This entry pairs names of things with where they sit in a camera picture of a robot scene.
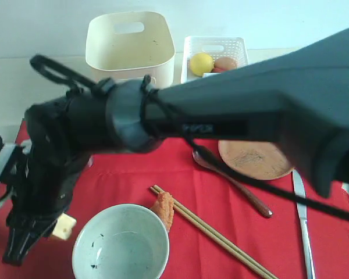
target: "chopsticks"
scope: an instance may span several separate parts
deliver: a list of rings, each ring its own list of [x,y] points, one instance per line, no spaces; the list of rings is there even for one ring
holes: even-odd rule
[[[156,193],[157,195],[160,192],[164,192],[164,190],[157,185],[150,187],[150,189],[152,192]],[[210,225],[208,225],[202,219],[200,219],[193,212],[188,210],[180,202],[178,202],[175,199],[173,199],[173,200],[174,200],[174,209],[177,212],[179,212],[183,217],[185,217],[190,223],[192,223],[197,228],[199,228],[210,239],[215,241],[217,244],[219,244],[221,247],[223,247],[225,250],[227,250],[230,254],[232,254],[234,257],[236,257],[239,261],[244,263],[247,267],[249,267],[251,270],[256,272],[258,275],[260,275],[261,278],[278,279],[269,270],[264,268],[256,260],[254,260],[248,254],[246,254],[243,250],[238,248],[234,243],[232,243],[230,240],[228,240],[226,237],[224,237],[222,234],[220,234],[218,231],[216,231],[214,228],[212,228]]]

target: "white plastic basket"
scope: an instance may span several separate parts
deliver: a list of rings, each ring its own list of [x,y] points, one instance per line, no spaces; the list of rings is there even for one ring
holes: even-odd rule
[[[89,23],[86,62],[96,81],[149,74],[156,87],[168,87],[173,82],[174,58],[172,36],[159,13],[111,13]]]
[[[248,65],[247,51],[242,38],[189,36],[185,38],[181,83],[199,78],[191,72],[188,64],[190,58],[200,52],[211,55],[214,60],[223,56],[231,57],[236,60],[238,68]]]

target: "lemon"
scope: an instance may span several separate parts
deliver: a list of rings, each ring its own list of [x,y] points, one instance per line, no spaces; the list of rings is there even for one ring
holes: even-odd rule
[[[207,53],[195,54],[190,59],[190,70],[198,77],[202,77],[204,73],[210,73],[213,69],[213,58]]]

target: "knife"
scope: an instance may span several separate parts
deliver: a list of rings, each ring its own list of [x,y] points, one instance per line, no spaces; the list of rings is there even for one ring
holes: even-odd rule
[[[297,170],[292,171],[293,188],[295,194],[305,198],[304,183]],[[310,247],[309,232],[308,232],[308,220],[307,220],[307,206],[300,203],[297,204],[298,218],[300,219],[302,243],[304,244],[304,256],[305,265],[307,268],[308,279],[315,279],[314,264],[312,249]]]

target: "spoon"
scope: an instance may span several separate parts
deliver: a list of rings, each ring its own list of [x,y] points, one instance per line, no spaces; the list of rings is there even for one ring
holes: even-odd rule
[[[202,148],[205,151],[211,153],[211,151],[209,149],[207,149],[206,147],[203,146]],[[200,166],[202,166],[202,167],[204,167],[204,168],[206,168],[208,170],[212,170],[212,171],[222,175],[224,178],[228,179],[237,189],[239,189],[245,195],[245,197],[251,202],[251,204],[253,204],[255,206],[257,211],[259,211],[260,214],[263,215],[263,217],[270,218],[270,217],[273,216],[273,212],[268,208],[268,206],[266,204],[264,204],[259,198],[257,198],[249,189],[247,189],[245,186],[240,184],[235,179],[233,179],[230,176],[228,176],[223,171],[221,171],[221,170],[217,169],[216,167],[213,167],[212,165],[210,165],[195,150],[193,150],[193,159]]]

